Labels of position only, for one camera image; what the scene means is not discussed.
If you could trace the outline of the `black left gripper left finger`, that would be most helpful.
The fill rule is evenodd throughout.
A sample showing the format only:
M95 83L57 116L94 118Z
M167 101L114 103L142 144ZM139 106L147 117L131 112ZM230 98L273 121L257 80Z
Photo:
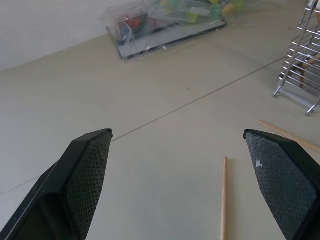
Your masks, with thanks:
M84 240L102 193L111 129L74 139L0 232L2 240Z

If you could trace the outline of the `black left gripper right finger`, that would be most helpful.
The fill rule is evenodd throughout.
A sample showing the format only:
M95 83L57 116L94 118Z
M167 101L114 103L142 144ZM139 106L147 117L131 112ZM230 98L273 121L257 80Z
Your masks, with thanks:
M243 134L257 183L287 240L320 238L320 166L295 141L254 129Z

